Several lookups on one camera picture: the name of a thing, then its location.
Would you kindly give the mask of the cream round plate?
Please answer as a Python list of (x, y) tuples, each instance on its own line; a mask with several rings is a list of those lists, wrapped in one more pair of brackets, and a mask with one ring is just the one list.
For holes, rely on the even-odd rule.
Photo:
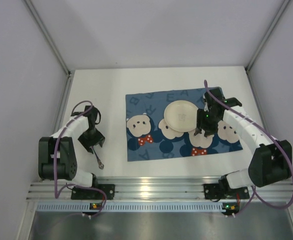
[(198, 107), (190, 101), (176, 100), (164, 110), (164, 120), (177, 132), (190, 132), (197, 126)]

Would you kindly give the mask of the blue cartoon mouse placemat cloth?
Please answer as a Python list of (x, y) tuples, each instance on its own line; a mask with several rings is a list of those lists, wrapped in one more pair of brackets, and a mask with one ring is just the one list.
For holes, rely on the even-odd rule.
[(201, 131), (177, 132), (165, 121), (165, 108), (175, 101), (188, 101), (204, 108), (205, 89), (170, 90), (127, 94), (127, 160), (151, 161), (222, 154), (243, 149), (236, 131), (225, 122), (217, 133), (205, 136)]

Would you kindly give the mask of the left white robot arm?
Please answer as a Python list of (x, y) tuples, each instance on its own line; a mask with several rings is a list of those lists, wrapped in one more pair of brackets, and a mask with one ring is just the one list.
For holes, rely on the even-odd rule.
[(38, 142), (38, 175), (42, 180), (67, 180), (86, 188), (96, 188), (98, 180), (94, 173), (78, 167), (75, 144), (79, 143), (91, 154), (94, 147), (102, 147), (103, 134), (96, 125), (101, 121), (100, 111), (86, 105), (84, 111), (73, 110), (67, 123), (51, 136)]

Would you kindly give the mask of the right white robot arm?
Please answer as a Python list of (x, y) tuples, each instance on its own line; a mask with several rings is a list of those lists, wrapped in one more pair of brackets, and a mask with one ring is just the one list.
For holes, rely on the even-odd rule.
[(219, 184), (224, 189), (261, 188), (293, 175), (292, 146), (287, 140), (279, 141), (272, 137), (252, 120), (237, 98), (225, 98), (220, 88), (207, 90), (203, 99), (205, 107), (197, 110), (194, 136), (217, 134), (222, 131), (222, 124), (226, 123), (252, 154), (248, 168), (220, 178)]

